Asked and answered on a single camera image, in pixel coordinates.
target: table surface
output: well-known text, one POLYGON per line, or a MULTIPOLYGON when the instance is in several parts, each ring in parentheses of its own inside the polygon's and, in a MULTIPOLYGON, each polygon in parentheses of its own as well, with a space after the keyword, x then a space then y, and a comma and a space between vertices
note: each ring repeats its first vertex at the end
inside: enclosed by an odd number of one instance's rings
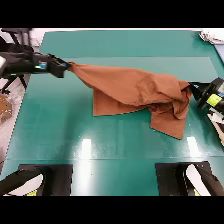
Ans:
MULTIPOLYGON (((214 47, 192 31, 47 33, 41 52, 67 61, 135 67, 187 81, 223 77, 214 47)), ((223 146, 192 98, 183 140, 150 128, 150 113, 93 117, 92 90, 74 74, 32 75, 1 179, 19 164, 73 164, 72 195, 158 195, 155 163, 209 161, 224 184, 223 146)))

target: cloth fold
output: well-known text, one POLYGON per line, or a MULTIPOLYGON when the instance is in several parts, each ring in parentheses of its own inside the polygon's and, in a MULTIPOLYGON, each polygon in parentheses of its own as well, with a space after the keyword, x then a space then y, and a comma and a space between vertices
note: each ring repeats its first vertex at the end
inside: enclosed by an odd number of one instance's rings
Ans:
POLYGON ((183 137, 191 98, 188 82, 135 68, 69 63, 69 70, 94 89, 94 116, 148 107, 152 113, 151 128, 178 139, 183 137))

